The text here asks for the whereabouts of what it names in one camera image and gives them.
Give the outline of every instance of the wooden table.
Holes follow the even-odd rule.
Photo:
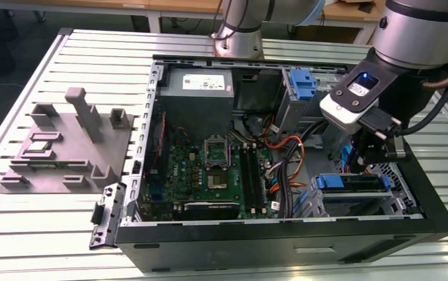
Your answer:
[[[162,17],[213,19],[218,2],[219,0],[0,0],[0,9],[147,16],[151,32],[161,33]],[[370,13],[364,13],[357,7],[357,4],[345,2],[325,6],[324,25],[360,28],[354,44],[366,44],[381,12],[373,7]]]

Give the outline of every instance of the gray metal panel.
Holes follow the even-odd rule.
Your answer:
[[[7,157],[16,154],[20,148],[17,141],[24,139],[27,127],[32,124],[32,119],[24,116],[32,110],[31,102],[56,102],[60,103],[58,110],[71,110],[63,104],[66,89],[70,86],[84,87],[88,89],[87,102],[98,104],[99,113],[120,105],[128,113],[142,115],[151,55],[211,55],[210,49],[205,48],[211,43],[203,36],[75,30],[70,40],[80,40],[84,47],[63,46],[63,39],[59,37],[52,45],[50,59],[43,60],[0,127],[0,172],[5,171]],[[108,45],[114,49],[87,41],[115,42]],[[135,45],[138,49],[124,49],[122,42],[142,45]],[[263,47],[266,59],[333,63],[357,63],[368,50],[353,45],[281,40],[265,40]],[[175,48],[183,49],[183,52],[175,51]],[[448,110],[443,112],[433,124],[448,125]],[[418,114],[414,122],[422,117],[424,113]],[[134,128],[140,125],[142,122],[135,122]],[[429,133],[433,134],[412,136],[413,150],[429,170],[428,176],[448,208],[448,126],[432,126]],[[132,145],[127,155],[134,154],[131,149]],[[443,161],[444,169],[435,159]],[[88,221],[96,200],[96,194],[0,194],[0,278],[308,280],[316,275],[316,280],[326,281],[338,278],[345,281],[448,280],[448,237],[441,242],[416,245],[372,264],[142,274],[119,250],[87,250],[92,228]]]

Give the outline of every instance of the white table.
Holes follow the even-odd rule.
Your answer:
[[[183,45],[185,52],[173,52],[174,44]],[[349,44],[283,40],[265,40],[263,49],[266,59],[325,63],[357,63],[368,51]],[[7,171],[34,124],[26,116],[32,103],[63,103],[67,87],[84,87],[87,102],[96,104],[99,112],[123,107],[142,115],[151,56],[161,53],[211,56],[211,41],[203,36],[94,30],[59,35],[0,126],[0,173]],[[56,106],[67,110],[63,104]],[[448,208],[448,107],[406,140]],[[90,215],[98,199],[98,194],[0,194],[0,279],[448,280],[448,237],[412,246],[372,264],[144,275],[119,250],[88,251]]]

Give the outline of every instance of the ram slot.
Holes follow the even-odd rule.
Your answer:
[[[253,208],[253,193],[250,186],[250,173],[249,173],[249,163],[247,163],[247,149],[239,148],[239,165],[241,165],[241,184],[242,193],[245,197],[245,210],[249,211]]]
[[[261,173],[258,167],[258,159],[257,159],[257,150],[250,149],[247,151],[247,164],[250,165],[250,185],[253,192],[253,206],[257,210],[263,207],[263,194],[261,188]]]

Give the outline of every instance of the case side panel hinge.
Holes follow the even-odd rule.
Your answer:
[[[95,203],[91,223],[94,231],[91,233],[91,250],[116,248],[114,241],[120,221],[126,185],[115,183],[106,186],[102,193],[100,202]]]

